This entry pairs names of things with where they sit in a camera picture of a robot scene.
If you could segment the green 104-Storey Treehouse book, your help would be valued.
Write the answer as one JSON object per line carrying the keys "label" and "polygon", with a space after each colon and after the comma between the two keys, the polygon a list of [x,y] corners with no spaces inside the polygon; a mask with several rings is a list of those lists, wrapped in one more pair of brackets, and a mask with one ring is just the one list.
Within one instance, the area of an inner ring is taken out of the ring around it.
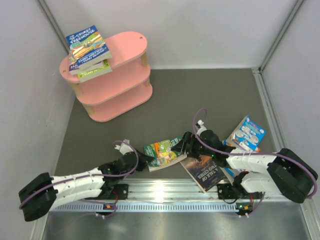
{"label": "green 104-Storey Treehouse book", "polygon": [[153,157],[154,160],[148,164],[149,172],[155,172],[184,160],[187,155],[171,151],[171,148],[180,142],[181,136],[155,142],[144,146],[144,154]]}

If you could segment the dark Tale of Two Cities book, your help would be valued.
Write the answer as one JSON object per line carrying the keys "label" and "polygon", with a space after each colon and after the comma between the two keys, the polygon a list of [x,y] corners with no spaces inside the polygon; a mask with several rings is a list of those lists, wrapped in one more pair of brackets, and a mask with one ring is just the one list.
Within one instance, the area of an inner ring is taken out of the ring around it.
{"label": "dark Tale of Two Cities book", "polygon": [[203,193],[206,193],[226,178],[221,168],[213,162],[210,156],[201,155],[200,159],[187,157],[180,164]]}

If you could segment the lime 65-Storey Treehouse book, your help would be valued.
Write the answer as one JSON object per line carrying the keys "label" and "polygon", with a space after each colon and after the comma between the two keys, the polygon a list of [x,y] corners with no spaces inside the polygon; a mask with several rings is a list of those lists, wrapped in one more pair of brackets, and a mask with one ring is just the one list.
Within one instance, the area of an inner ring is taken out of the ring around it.
{"label": "lime 65-Storey Treehouse book", "polygon": [[103,61],[103,67],[101,68],[96,68],[90,71],[78,73],[77,77],[80,83],[86,82],[88,80],[94,79],[96,77],[99,77],[101,75],[110,73],[112,71],[112,68],[109,64],[109,61],[105,59]]}

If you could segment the blue 91-Storey Treehouse book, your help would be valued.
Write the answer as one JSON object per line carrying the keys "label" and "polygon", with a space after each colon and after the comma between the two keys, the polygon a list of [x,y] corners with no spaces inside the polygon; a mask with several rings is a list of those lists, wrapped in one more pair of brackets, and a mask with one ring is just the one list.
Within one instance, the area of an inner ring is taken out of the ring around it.
{"label": "blue 91-Storey Treehouse book", "polygon": [[95,25],[67,35],[70,67],[87,70],[101,61],[112,58],[112,53]]}

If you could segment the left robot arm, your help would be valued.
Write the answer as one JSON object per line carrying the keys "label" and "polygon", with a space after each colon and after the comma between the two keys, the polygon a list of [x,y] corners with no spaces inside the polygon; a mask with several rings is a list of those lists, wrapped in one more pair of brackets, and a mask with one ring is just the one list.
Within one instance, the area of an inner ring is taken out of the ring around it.
{"label": "left robot arm", "polygon": [[22,188],[20,206],[26,222],[35,221],[57,207],[78,200],[106,200],[115,186],[135,171],[141,172],[155,158],[139,151],[124,153],[115,161],[66,176],[41,173]]}

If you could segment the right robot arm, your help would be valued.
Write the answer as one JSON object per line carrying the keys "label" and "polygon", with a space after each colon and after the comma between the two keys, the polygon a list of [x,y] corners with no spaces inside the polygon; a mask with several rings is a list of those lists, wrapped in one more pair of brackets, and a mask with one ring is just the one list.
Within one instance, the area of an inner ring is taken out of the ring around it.
{"label": "right robot arm", "polygon": [[318,174],[287,148],[270,153],[246,152],[224,145],[212,130],[203,130],[199,134],[185,132],[172,151],[196,160],[207,156],[221,168],[240,170],[231,183],[238,198],[273,193],[301,204],[317,192]]}

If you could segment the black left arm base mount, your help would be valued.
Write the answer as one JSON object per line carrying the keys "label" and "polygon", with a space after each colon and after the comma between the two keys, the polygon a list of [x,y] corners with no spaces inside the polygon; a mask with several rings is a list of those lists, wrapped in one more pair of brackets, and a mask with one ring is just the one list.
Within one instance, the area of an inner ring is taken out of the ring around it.
{"label": "black left arm base mount", "polygon": [[99,200],[126,200],[129,194],[128,184],[116,184],[102,189]]}

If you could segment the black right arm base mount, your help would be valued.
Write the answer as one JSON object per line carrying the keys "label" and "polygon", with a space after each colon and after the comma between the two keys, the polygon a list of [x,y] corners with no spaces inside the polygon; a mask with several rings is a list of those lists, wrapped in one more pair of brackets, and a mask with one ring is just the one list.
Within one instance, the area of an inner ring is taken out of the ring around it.
{"label": "black right arm base mount", "polygon": [[230,183],[219,183],[217,186],[217,194],[219,200],[224,200],[227,203],[233,203],[234,200],[257,200],[262,196],[262,193],[237,193]]}

